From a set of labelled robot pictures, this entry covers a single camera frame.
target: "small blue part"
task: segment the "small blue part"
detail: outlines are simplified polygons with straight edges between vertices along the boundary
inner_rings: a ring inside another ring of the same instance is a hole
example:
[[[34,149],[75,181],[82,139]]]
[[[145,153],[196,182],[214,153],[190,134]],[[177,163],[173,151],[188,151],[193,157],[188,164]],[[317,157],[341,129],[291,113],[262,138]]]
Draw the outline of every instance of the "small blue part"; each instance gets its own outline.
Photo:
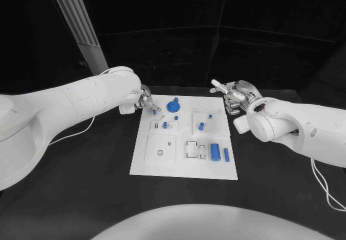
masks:
[[[200,124],[199,124],[199,131],[203,131],[203,127],[204,127],[204,123],[201,122]]]
[[[219,144],[217,143],[213,143],[210,144],[210,160],[212,161],[219,161],[222,158],[220,158],[220,149],[219,149]]]
[[[170,101],[167,103],[167,110],[171,112],[171,113],[175,113],[180,109],[180,104],[178,104],[178,98],[175,97],[174,98],[174,101]]]
[[[225,161],[229,162],[229,150],[225,148]]]

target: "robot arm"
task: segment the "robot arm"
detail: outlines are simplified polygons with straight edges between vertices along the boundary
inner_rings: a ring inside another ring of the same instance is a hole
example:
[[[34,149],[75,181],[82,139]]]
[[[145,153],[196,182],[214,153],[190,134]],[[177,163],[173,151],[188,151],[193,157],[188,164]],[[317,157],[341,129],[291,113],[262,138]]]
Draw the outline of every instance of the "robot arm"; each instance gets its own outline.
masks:
[[[0,190],[33,170],[53,137],[118,106],[121,114],[152,104],[148,87],[128,67],[63,86],[21,95],[0,95]]]
[[[236,107],[246,112],[233,120],[240,134],[250,130],[262,142],[281,143],[295,153],[346,168],[346,110],[262,97],[242,80],[226,85],[213,80],[212,84],[210,92],[225,93],[227,113],[237,114]]]

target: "dark table surface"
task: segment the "dark table surface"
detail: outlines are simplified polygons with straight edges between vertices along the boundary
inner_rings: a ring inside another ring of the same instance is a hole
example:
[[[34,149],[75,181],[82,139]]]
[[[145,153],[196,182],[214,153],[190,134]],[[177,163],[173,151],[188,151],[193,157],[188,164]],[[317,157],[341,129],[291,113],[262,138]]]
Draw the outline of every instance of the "dark table surface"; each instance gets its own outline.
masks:
[[[151,93],[222,97],[207,88],[151,87]],[[261,90],[265,97],[298,103],[292,90]],[[89,130],[47,147],[27,177],[0,197],[0,239],[90,239],[115,223],[151,209],[216,204],[250,209],[346,239],[346,214],[333,210],[311,172],[310,159],[282,144],[237,134],[227,116],[237,181],[129,175],[141,111],[112,109]],[[90,120],[56,138],[82,131]],[[330,193],[346,203],[346,174],[315,162]]]

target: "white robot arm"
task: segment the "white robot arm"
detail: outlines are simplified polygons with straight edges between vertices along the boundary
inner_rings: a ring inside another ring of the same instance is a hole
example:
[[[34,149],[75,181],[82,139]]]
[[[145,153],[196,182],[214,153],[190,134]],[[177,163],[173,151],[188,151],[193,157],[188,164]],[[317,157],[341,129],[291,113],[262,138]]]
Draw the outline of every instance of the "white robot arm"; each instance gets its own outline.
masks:
[[[53,137],[118,106],[121,114],[152,104],[150,89],[124,66],[63,86],[0,95],[0,190],[33,170]]]
[[[246,112],[233,120],[240,134],[250,130],[262,142],[281,143],[295,153],[346,168],[346,110],[262,97],[243,80],[226,85],[212,80],[212,84],[210,92],[225,93],[227,113],[236,115],[236,107]]]

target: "white board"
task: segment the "white board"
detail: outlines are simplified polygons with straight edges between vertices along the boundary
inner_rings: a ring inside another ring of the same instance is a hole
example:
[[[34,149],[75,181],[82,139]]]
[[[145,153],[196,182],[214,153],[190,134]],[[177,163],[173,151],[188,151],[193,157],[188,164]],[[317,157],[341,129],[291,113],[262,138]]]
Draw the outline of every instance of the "white board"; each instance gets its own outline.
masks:
[[[154,115],[152,110],[142,109],[129,174],[237,180],[223,99],[200,96],[151,96],[161,112]],[[180,104],[175,113],[167,110],[167,103],[174,97]],[[204,121],[203,131],[199,131],[200,121]],[[204,159],[200,158],[199,152],[197,158],[187,157],[187,142],[196,142],[197,151],[203,149],[200,146],[204,146]],[[214,143],[219,144],[220,161],[212,161],[210,144]],[[225,160],[225,148],[229,162]]]

